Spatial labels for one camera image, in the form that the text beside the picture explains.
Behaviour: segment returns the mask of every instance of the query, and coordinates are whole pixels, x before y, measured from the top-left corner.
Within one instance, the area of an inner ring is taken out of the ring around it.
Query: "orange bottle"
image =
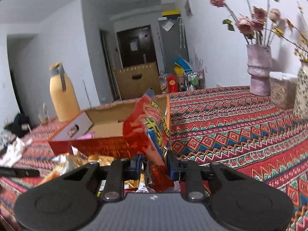
[[[50,66],[50,95],[60,122],[73,119],[80,112],[73,84],[64,72],[62,63]]]

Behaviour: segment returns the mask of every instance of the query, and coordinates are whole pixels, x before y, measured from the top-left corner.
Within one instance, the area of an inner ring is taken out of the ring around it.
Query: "patterned tablecloth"
[[[249,93],[249,87],[227,87],[171,94],[172,148],[179,158],[200,164],[220,161],[256,180],[284,191],[294,203],[289,231],[308,229],[308,125]],[[61,124],[38,127],[15,167],[38,168],[44,176],[54,166],[47,138]],[[19,194],[41,178],[1,178],[1,216],[16,230],[13,207]]]

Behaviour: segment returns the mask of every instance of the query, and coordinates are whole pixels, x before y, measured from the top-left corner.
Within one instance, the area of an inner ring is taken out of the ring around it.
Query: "plastic bag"
[[[147,157],[147,166],[152,177],[152,184],[147,186],[156,192],[174,187],[164,163],[166,152],[170,148],[170,133],[153,90],[148,90],[136,103],[133,113],[124,122],[123,136],[130,148]]]

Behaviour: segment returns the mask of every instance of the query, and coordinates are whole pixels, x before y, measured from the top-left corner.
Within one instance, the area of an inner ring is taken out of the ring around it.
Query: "pink rose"
[[[254,33],[253,25],[249,21],[248,17],[241,17],[239,21],[235,23],[239,31],[244,35],[249,35]]]
[[[256,18],[253,18],[252,21],[252,28],[256,31],[262,31],[264,27],[264,22],[258,21]]]
[[[258,21],[265,22],[267,12],[262,8],[257,8],[254,6],[254,12],[252,17],[256,18]]]
[[[272,22],[277,22],[280,19],[281,13],[279,9],[272,8],[269,13],[269,18]]]
[[[211,4],[216,7],[223,7],[226,3],[225,0],[210,0]]]

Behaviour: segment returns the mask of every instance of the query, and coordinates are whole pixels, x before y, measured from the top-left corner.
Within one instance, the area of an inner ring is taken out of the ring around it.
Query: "pink vase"
[[[270,95],[270,71],[272,54],[268,46],[247,45],[248,73],[251,75],[250,92],[259,96]]]

